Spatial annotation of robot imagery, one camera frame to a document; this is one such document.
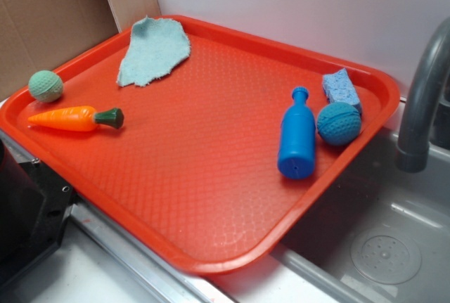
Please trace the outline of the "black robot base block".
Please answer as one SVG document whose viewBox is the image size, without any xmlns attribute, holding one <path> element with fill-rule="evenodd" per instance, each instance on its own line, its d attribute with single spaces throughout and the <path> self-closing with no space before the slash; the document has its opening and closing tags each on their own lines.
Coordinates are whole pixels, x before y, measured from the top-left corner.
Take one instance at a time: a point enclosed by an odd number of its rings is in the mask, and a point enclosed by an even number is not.
<svg viewBox="0 0 450 303">
<path fill-rule="evenodd" d="M 1 144 L 1 287 L 54 253 L 74 191 L 43 162 L 17 162 Z"/>
</svg>

